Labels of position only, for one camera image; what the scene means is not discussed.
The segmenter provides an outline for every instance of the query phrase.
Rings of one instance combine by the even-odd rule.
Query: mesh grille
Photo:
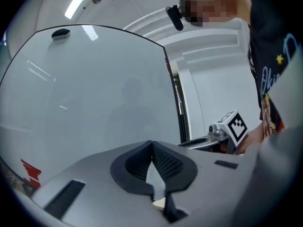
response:
[[[153,146],[153,163],[165,183],[183,169],[181,161],[175,159],[155,145]]]

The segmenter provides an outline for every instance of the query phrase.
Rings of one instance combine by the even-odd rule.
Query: curved white panel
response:
[[[77,160],[143,140],[180,143],[163,47],[121,30],[66,26],[36,33],[0,86],[0,156],[39,183]]]

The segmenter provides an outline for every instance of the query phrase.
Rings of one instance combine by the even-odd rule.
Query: black slot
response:
[[[84,188],[84,185],[85,183],[82,182],[70,181],[45,207],[45,211],[55,218],[61,219]]]
[[[224,166],[224,167],[228,167],[231,169],[236,169],[238,164],[236,163],[232,163],[232,162],[228,162],[228,161],[221,161],[221,160],[217,160],[215,162],[215,164],[219,165],[219,166]]]

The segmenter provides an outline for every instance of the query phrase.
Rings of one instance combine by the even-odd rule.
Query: gray plastic surface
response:
[[[161,142],[192,159],[198,167],[192,184],[185,191],[171,194],[176,208],[188,214],[174,223],[152,206],[149,196],[127,193],[110,175],[113,160],[142,142],[80,160],[38,189],[32,199],[43,208],[70,180],[76,179],[86,186],[62,218],[73,226],[253,225],[273,209],[291,185],[302,156],[302,131],[303,127],[285,129],[261,145],[250,147],[242,157]],[[238,166],[219,166],[217,160]]]

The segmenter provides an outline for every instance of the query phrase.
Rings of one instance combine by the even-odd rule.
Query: black vent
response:
[[[75,201],[85,183],[71,181],[58,195],[45,207],[45,211],[55,218],[61,219],[71,204]]]
[[[224,166],[224,167],[228,167],[231,169],[236,169],[238,164],[236,163],[232,163],[232,162],[228,162],[228,161],[221,161],[221,160],[217,160],[215,162],[215,164],[219,165],[219,166]]]
[[[155,145],[153,145],[152,161],[165,183],[179,174],[183,169],[181,161]]]

